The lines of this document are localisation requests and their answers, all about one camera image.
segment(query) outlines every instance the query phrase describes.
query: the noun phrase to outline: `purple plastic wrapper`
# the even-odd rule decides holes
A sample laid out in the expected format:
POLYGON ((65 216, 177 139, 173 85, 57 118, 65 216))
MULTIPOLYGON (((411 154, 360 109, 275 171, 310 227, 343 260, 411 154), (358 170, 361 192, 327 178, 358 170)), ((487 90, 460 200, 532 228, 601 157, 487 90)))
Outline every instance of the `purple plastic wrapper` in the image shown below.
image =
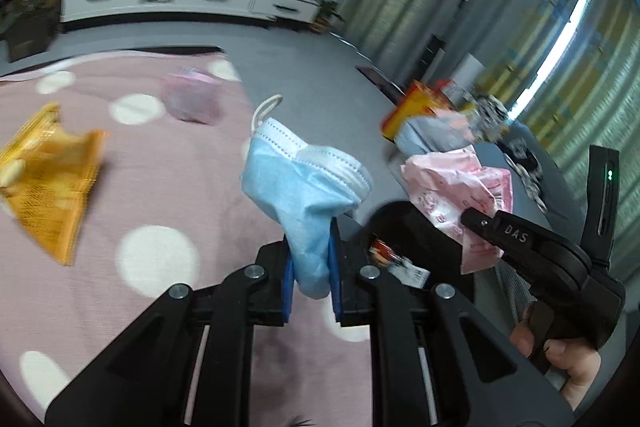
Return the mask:
POLYGON ((164 80, 162 103, 178 120, 214 124, 221 114, 218 98, 221 83, 207 71, 180 68, 164 80))

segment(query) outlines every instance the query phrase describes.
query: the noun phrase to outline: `mask ear loop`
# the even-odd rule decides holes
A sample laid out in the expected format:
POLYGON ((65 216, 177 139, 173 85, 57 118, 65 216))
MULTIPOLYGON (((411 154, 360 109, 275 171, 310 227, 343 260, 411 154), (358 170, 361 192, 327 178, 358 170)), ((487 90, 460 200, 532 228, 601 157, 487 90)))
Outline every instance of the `mask ear loop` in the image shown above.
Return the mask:
POLYGON ((283 96, 281 94, 274 94, 258 106, 251 119, 251 134, 262 125, 269 116, 269 113, 278 107, 280 103, 282 103, 282 100, 283 96))

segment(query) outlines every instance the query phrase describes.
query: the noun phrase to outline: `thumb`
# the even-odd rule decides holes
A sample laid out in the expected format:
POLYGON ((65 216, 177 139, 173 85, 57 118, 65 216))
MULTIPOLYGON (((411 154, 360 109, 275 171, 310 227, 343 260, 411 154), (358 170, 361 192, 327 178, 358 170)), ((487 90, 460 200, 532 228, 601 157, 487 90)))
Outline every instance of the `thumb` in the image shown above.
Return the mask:
POLYGON ((600 354, 585 339, 548 340, 546 359, 569 374, 560 393, 576 409, 600 370, 600 354))

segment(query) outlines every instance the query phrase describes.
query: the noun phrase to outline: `human hand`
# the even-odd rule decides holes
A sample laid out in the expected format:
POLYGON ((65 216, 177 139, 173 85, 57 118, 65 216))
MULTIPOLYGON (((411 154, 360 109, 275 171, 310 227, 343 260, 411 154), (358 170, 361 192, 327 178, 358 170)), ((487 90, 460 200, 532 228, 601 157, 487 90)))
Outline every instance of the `human hand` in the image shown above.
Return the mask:
MULTIPOLYGON (((524 357, 533 351, 534 335, 529 328, 530 307, 523 320, 511 333, 510 340, 524 357)), ((585 339, 548 340, 545 343, 546 359, 558 369, 569 374, 560 393, 575 410, 591 387, 600 370, 600 354, 585 339)))

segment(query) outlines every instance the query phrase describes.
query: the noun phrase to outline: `orange box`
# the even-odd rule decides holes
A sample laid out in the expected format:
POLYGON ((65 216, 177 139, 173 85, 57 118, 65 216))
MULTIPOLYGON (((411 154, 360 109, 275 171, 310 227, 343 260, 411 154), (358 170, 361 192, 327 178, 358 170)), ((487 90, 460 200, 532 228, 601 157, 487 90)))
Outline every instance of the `orange box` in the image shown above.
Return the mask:
POLYGON ((420 114, 433 116, 431 109, 434 107, 452 109, 449 99, 439 90, 431 89, 431 87, 414 80, 398 106, 382 121, 380 126, 382 136, 393 140, 404 120, 420 114))

